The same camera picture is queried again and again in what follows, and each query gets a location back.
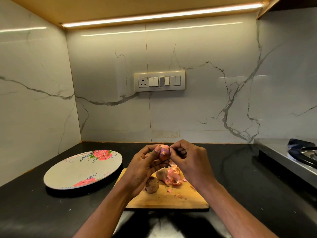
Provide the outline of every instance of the black countertop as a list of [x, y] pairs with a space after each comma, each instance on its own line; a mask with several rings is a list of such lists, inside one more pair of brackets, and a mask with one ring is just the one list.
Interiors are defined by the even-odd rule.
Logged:
[[[1, 238], [70, 238], [98, 207], [144, 143], [84, 142], [0, 187]], [[198, 144], [207, 149], [217, 180], [280, 238], [315, 237], [317, 190], [248, 144]], [[123, 156], [109, 177], [70, 191], [46, 188], [43, 176], [69, 156], [97, 149]], [[124, 211], [114, 237], [231, 237], [208, 211]]]

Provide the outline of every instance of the wooden cutting board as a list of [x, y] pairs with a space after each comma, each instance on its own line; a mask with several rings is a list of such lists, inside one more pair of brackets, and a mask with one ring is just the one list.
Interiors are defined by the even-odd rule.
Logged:
[[[125, 171], [126, 168], [122, 170], [118, 180], [121, 179]], [[191, 188], [191, 184], [188, 182], [183, 182], [180, 186], [171, 185], [170, 187], [166, 187], [166, 185], [160, 181], [157, 192], [148, 194], [143, 189], [138, 196], [129, 202], [126, 208], [207, 209], [209, 208], [209, 204], [196, 190]]]

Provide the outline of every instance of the plate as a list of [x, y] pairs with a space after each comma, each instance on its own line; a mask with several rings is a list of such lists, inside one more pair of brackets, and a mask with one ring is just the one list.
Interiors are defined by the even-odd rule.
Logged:
[[111, 175], [122, 163], [122, 156], [112, 150], [94, 150], [69, 157], [51, 167], [44, 183], [53, 189], [75, 189]]

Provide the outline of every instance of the gas stove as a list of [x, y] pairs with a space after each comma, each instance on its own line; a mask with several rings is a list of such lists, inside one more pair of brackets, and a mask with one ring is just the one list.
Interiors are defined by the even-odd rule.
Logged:
[[305, 141], [311, 142], [309, 147], [288, 148], [289, 139], [254, 139], [254, 146], [317, 188], [317, 139]]

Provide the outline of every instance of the person's right hand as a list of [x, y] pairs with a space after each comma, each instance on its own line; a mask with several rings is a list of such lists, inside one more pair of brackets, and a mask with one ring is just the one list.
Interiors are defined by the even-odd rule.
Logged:
[[195, 189], [216, 182], [205, 148], [180, 140], [170, 146], [170, 152], [171, 160]]

